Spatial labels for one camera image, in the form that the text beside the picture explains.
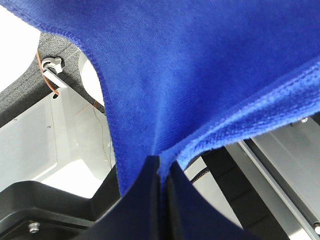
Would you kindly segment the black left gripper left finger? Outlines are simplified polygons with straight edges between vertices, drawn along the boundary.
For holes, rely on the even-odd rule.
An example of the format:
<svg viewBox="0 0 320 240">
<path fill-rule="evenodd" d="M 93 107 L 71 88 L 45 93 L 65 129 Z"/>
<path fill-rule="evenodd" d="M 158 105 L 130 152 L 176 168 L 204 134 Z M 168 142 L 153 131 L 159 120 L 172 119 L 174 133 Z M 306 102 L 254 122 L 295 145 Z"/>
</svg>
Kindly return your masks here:
<svg viewBox="0 0 320 240">
<path fill-rule="evenodd" d="M 160 240 L 160 159 L 148 156 L 128 192 L 82 240 Z"/>
</svg>

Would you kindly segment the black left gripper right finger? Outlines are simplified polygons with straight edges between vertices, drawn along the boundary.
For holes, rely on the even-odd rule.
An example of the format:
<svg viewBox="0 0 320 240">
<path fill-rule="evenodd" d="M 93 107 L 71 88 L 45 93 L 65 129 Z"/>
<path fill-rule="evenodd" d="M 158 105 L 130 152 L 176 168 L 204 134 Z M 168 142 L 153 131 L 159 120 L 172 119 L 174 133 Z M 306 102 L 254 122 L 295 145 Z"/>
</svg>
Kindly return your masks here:
<svg viewBox="0 0 320 240">
<path fill-rule="evenodd" d="M 177 162 L 166 179 L 169 236 L 172 240 L 256 240 L 208 203 Z"/>
</svg>

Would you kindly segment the black robot base housing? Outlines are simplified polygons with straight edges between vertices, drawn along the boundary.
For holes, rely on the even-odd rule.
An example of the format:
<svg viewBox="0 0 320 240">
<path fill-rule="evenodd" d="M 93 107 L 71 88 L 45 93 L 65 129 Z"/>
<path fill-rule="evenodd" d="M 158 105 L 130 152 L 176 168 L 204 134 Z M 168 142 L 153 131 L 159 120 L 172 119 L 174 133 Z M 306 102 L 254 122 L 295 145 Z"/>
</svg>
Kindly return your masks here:
<svg viewBox="0 0 320 240">
<path fill-rule="evenodd" d="M 115 167 L 85 198 L 37 181 L 13 183 L 0 193 L 0 238 L 37 239 L 36 234 L 67 240 L 90 228 L 120 199 Z"/>
</svg>

